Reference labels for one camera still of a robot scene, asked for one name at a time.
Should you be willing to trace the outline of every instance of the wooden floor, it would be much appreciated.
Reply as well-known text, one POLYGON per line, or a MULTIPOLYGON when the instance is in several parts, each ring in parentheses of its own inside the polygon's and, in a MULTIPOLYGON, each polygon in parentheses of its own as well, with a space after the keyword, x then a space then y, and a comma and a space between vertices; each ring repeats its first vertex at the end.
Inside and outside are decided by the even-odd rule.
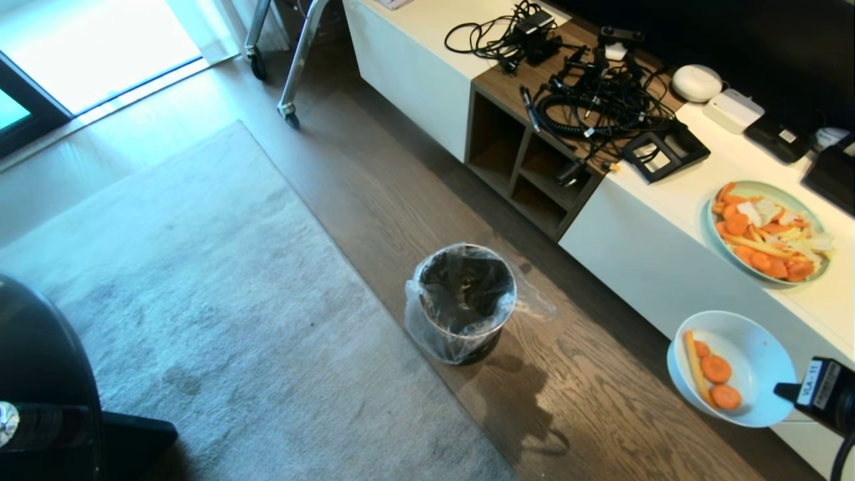
MULTIPOLYGON (((286 66, 271 56, 269 78, 286 66)), ((240 120, 399 322, 416 264, 457 241, 505 253, 556 305, 515 315, 483 363, 434 364, 522 478, 821 479, 771 431, 683 402, 668 340, 362 82, 349 44, 313 51, 299 133, 275 111, 281 83, 248 70, 199 74, 0 174, 0 246, 240 120)))

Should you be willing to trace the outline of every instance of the curtain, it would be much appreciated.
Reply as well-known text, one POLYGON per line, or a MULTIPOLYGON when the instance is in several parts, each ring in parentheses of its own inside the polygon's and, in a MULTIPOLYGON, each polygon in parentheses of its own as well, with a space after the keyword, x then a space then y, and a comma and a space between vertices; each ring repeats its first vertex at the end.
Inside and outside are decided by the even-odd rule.
POLYGON ((166 0, 208 64, 243 52, 246 27, 232 0, 166 0))

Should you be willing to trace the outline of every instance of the plate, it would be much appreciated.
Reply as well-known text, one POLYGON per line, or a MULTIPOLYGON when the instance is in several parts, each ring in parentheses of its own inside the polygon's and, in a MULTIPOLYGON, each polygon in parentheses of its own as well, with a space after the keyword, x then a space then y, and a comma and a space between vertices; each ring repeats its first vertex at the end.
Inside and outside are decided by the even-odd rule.
MULTIPOLYGON (((737 181, 735 182, 736 187, 734 190, 730 191, 733 195, 739 195, 741 197, 752 197, 755 195, 762 195, 766 199, 775 202, 776 204, 783 205, 787 209, 793 212, 798 212, 800 215, 806 217, 805 220, 809 221, 819 232, 825 232, 823 228, 823 224, 819 222, 819 218, 816 214, 814 214, 810 209, 807 208, 804 204, 799 202, 792 195, 782 191, 778 187, 771 186, 770 184, 764 182, 757 181, 737 181)), ((724 239, 716 232, 716 215, 712 213, 712 205, 715 203, 716 196, 718 195, 718 190, 712 195, 709 201, 707 201, 706 205, 704 205, 704 209, 702 210, 702 216, 704 218, 704 224, 706 224, 707 233, 713 239, 713 242, 716 246, 724 252, 724 256, 731 262, 731 264, 739 267, 740 269, 748 272, 752 276, 755 276, 759 279, 763 279, 766 282, 771 282, 773 284, 777 284, 779 286, 801 286, 808 282, 815 281, 828 270, 828 265, 830 264, 830 260, 825 258, 823 260, 822 266, 819 268, 817 272, 811 274, 807 279, 802 282, 790 282, 785 281, 783 279, 775 279, 774 277, 766 276, 763 272, 755 270, 750 265, 742 262, 742 259, 736 256, 733 251, 730 250, 728 245, 724 242, 724 239)))
POLYGON ((792 402, 775 394, 778 383, 796 383, 796 371, 787 350, 763 326, 739 314, 707 311, 686 319, 668 348, 668 373, 680 394, 694 407, 735 425, 768 427, 783 421, 793 410, 792 402), (738 409, 715 409, 701 399, 683 343, 687 330, 733 368, 728 385, 742 395, 738 409))

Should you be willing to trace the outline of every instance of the rug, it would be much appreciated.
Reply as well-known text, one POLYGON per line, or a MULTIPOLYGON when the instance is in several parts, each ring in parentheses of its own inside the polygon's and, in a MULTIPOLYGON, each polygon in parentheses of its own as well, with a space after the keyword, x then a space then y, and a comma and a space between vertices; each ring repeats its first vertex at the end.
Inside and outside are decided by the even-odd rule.
POLYGON ((0 269, 68 317, 105 410, 175 424, 151 478, 515 478, 240 124, 0 269))

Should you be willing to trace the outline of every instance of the trash can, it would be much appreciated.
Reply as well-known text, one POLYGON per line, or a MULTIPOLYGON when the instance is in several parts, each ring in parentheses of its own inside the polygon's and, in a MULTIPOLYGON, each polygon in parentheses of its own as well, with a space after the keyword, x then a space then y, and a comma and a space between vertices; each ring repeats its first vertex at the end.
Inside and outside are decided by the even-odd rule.
POLYGON ((454 244, 423 260, 407 281, 407 331, 451 365, 484 359, 516 304, 516 281, 494 251, 454 244))

